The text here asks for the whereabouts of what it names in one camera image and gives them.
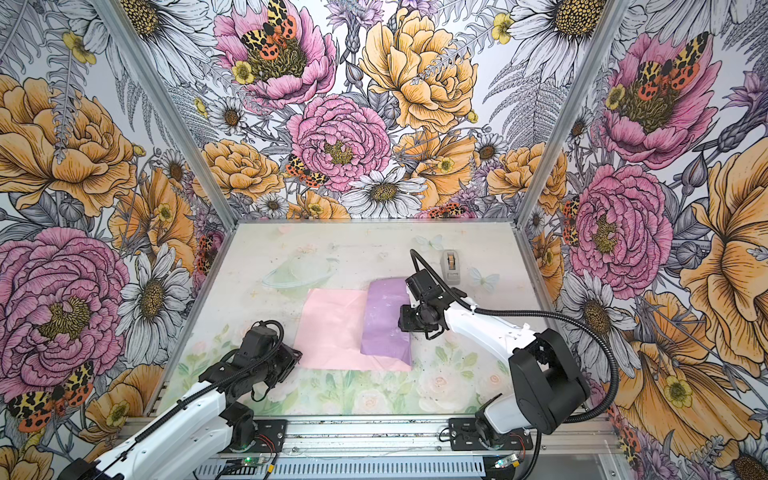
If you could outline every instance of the orange flower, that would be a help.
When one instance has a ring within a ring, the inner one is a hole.
[[[163,368],[158,365],[139,365],[126,370],[112,381],[106,393],[88,405],[85,416],[94,424],[78,433],[86,442],[98,443],[85,457],[88,462],[117,444],[118,433],[126,420],[144,415],[162,374]]]
[[[392,147],[392,151],[400,153],[406,160],[419,162],[411,178],[426,179],[424,185],[427,189],[419,193],[424,196],[422,210],[450,200],[461,190],[459,182],[469,184],[472,166],[480,165],[473,136],[459,140],[458,137],[446,135],[440,140],[435,132],[418,131],[400,137],[400,142]]]
[[[641,369],[633,379],[620,371],[616,405],[630,424],[662,442],[669,432],[672,451],[691,458],[711,436],[721,435],[725,449],[715,460],[724,467],[739,456],[737,441],[760,436],[752,410],[725,392],[732,389],[723,369],[706,361],[713,347],[703,323],[672,293],[647,291],[639,300],[634,341]],[[670,320],[685,322],[687,332]],[[746,383],[737,381],[739,390]]]
[[[9,480],[51,480],[53,454],[30,447],[19,455],[16,447],[0,447],[0,478]]]
[[[472,109],[478,66],[466,55],[437,74],[426,74],[438,55],[454,46],[453,34],[435,30],[432,20],[418,10],[409,14],[401,8],[397,25],[394,33],[381,22],[368,31],[360,68],[376,81],[371,90],[395,95],[401,127],[445,133]]]
[[[544,284],[549,292],[549,299],[554,302],[560,296],[560,289],[563,288],[561,238],[552,233],[545,238],[542,233],[533,239],[533,254],[538,265],[538,271],[544,277]]]
[[[26,194],[16,204],[26,208],[47,188],[64,191],[96,217],[116,195],[136,187],[134,148],[96,98],[76,92],[80,106],[71,135],[55,151],[59,120],[51,97],[60,93],[41,78],[28,78],[22,87],[0,75],[0,192]]]
[[[714,231],[712,249],[695,270],[680,272],[690,303],[706,315],[707,338],[724,362],[752,376],[768,361],[768,139],[710,169],[709,211],[697,220]]]
[[[264,194],[278,192],[285,187],[277,162],[245,142],[238,144],[225,139],[205,144],[203,157],[227,198],[235,192],[255,201]],[[193,187],[197,195],[204,197],[197,179]]]
[[[491,195],[503,194],[505,197],[510,197],[517,192],[526,191],[541,161],[544,147],[544,142],[541,142],[531,148],[521,147],[517,151],[502,155],[499,158],[502,168],[488,173],[488,192]],[[561,151],[538,199],[539,204],[547,214],[554,215],[565,196],[565,171],[567,168],[568,159],[565,157],[565,152]]]
[[[322,197],[312,190],[306,195],[297,198],[298,205],[288,206],[288,218],[317,218],[321,220],[335,220],[349,218],[346,208],[338,200],[331,197]]]
[[[163,243],[167,243],[176,247],[176,259],[191,272],[197,247],[190,218],[192,210],[171,184],[163,171],[156,168],[151,180],[146,174],[141,176],[141,194],[129,192],[120,196],[108,222],[114,237],[112,245],[132,253],[149,250],[147,253],[154,260]]]

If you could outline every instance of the pink cloth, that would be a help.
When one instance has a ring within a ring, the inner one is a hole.
[[[388,370],[410,372],[402,360],[360,353],[368,292],[310,290],[301,312],[293,348],[299,366],[321,370]]]

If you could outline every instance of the metal post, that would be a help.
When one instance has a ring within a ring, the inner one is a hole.
[[[565,98],[563,108],[560,110],[560,116],[558,116],[557,121],[554,123],[552,133],[547,140],[544,154],[541,156],[541,162],[531,179],[528,191],[525,192],[523,204],[520,210],[518,210],[516,224],[520,228],[528,221],[531,212],[533,212],[533,207],[544,190],[547,177],[549,177],[555,162],[557,162],[565,136],[576,120],[581,109],[581,102],[584,101],[587,91],[594,87],[595,73],[610,50],[611,42],[613,42],[618,32],[621,20],[624,18],[630,3],[631,0],[608,0],[603,9],[603,15],[594,30],[595,35],[589,45],[587,57],[574,76],[574,81],[571,84],[570,90],[568,90],[568,96]]]
[[[224,228],[227,229],[227,232],[233,231],[236,220],[230,205],[221,193],[210,169],[203,162],[200,148],[195,144],[187,125],[176,109],[176,105],[170,99],[160,74],[147,58],[141,39],[125,14],[120,0],[92,2],[92,5],[107,26],[111,37],[117,43],[121,58],[127,61],[155,108],[162,112],[166,128],[177,142],[181,154],[192,166],[192,170],[208,194],[208,198],[216,209]]]

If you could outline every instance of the folded fabric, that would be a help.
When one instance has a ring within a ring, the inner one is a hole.
[[[301,312],[293,348],[303,356],[299,366],[323,370],[389,370],[408,372],[400,359],[360,352],[366,290],[312,289]]]
[[[410,303],[404,278],[371,282],[366,301],[366,321],[360,352],[390,356],[411,364],[411,334],[400,330],[400,307]]]

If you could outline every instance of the purple sheet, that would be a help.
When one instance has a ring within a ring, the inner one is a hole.
[[[411,334],[397,326],[400,306],[410,303],[406,279],[388,278],[371,282],[366,301],[365,326],[360,352],[388,356],[411,365]]]

